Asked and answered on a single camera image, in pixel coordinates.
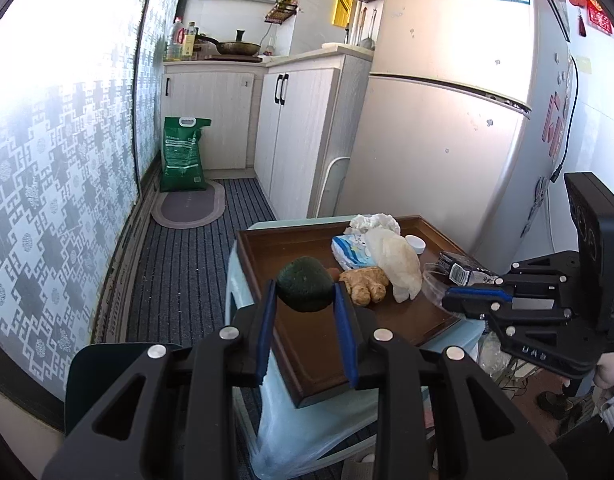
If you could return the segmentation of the person's right hand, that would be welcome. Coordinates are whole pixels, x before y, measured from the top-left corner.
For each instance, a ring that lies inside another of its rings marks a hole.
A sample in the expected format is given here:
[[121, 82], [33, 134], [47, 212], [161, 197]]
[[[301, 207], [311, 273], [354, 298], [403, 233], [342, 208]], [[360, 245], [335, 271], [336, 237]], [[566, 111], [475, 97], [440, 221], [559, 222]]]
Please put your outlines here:
[[593, 382], [603, 390], [614, 387], [614, 352], [602, 354], [596, 363]]

